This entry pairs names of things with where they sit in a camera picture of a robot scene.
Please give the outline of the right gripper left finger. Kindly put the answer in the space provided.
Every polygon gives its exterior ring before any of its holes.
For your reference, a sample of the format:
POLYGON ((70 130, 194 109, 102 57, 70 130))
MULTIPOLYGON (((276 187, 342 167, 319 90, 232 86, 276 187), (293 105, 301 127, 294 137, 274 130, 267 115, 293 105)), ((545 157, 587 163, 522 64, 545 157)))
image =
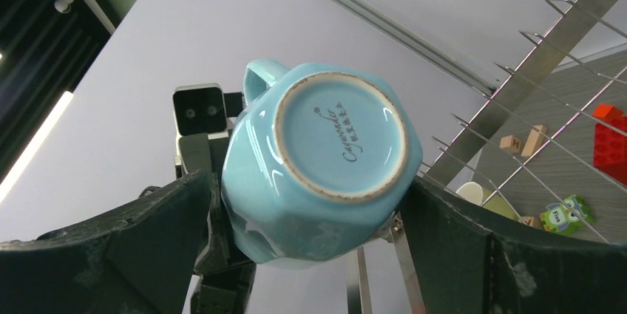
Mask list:
POLYGON ((1 244, 3 313, 181 313, 209 213, 197 171, 30 241, 1 244))

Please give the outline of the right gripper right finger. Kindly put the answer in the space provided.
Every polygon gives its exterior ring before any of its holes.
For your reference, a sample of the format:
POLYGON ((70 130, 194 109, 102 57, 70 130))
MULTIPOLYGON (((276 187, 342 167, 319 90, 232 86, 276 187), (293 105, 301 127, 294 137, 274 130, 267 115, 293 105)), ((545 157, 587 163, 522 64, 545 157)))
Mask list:
POLYGON ((626 248, 538 230, 420 177, 400 213, 429 313, 624 313, 626 248))

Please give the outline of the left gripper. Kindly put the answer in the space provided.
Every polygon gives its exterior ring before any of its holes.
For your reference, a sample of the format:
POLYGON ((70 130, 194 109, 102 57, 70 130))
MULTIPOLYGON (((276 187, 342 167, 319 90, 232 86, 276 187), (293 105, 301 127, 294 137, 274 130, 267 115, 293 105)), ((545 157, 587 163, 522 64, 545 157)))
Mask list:
POLYGON ((200 280, 191 298, 191 313, 244 313, 257 266, 234 243, 222 200, 222 171, 229 138, 207 134, 180 137, 177 177, 201 170, 209 176, 209 213, 194 274, 200 280))

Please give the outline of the light blue faceted mug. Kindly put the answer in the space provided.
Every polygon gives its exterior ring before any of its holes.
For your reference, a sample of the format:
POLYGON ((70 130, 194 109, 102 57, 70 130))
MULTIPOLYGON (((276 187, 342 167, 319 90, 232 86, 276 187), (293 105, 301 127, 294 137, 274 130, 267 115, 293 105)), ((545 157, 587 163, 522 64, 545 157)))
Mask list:
POLYGON ((376 237, 423 148, 399 97, 353 68, 248 63, 222 198, 234 242, 256 264, 307 268, 376 237))

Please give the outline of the pale yellow faceted mug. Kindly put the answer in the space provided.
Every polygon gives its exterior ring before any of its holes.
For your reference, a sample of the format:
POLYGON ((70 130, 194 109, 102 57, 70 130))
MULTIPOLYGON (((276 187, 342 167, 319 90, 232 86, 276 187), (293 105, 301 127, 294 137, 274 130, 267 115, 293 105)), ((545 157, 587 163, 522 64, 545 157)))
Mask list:
POLYGON ((516 215, 513 208, 498 193, 495 193, 490 200, 487 201, 487 203, 484 203, 492 195, 493 191, 484 188, 476 182, 464 183, 457 189, 456 193, 468 202, 475 205, 482 205, 483 208, 500 214, 506 218, 516 221, 519 220, 519 217, 516 215))

